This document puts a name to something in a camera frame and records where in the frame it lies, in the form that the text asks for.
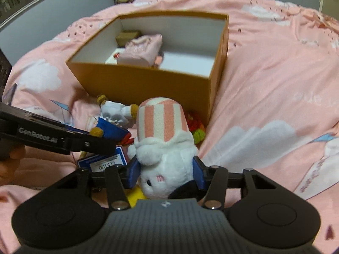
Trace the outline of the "left hand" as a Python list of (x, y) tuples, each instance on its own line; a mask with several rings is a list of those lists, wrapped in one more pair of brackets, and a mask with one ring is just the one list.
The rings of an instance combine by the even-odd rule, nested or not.
[(9, 158), (0, 162), (0, 185), (9, 184), (13, 178), (14, 173), (20, 165), (21, 159), (25, 157), (25, 146), (20, 145), (13, 149)]

